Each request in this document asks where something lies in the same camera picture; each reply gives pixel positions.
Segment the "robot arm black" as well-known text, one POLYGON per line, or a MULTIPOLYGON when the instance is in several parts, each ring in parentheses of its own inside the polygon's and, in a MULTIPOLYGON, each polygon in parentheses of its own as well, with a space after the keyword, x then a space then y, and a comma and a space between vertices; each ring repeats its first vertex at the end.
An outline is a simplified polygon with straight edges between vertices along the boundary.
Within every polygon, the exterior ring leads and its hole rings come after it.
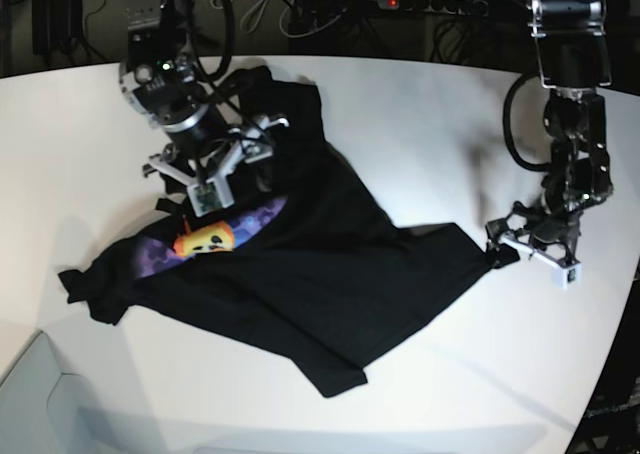
POLYGON ((507 92, 503 138, 521 168, 540 173, 542 193, 530 206, 512 205, 507 216, 486 224, 487 253, 499 269, 526 255, 552 270, 554 283, 567 289, 581 279, 576 257, 584 212, 614 192, 607 151, 605 99, 612 82, 605 41, 605 0, 526 0, 537 65, 507 92), (517 151, 511 110, 518 91, 539 79, 549 93, 543 124, 551 139, 550 159, 535 164, 517 151))
POLYGON ((196 216, 234 206, 248 196, 234 175, 252 175, 268 192, 275 154, 270 130, 286 127, 283 115, 243 113, 233 97, 257 88, 260 69, 229 70, 235 42, 230 0, 223 0, 225 40, 218 69, 209 73, 197 51, 195 0, 127 0, 128 51, 119 87, 128 104, 169 142, 142 167, 160 175, 168 193, 181 193, 196 216))

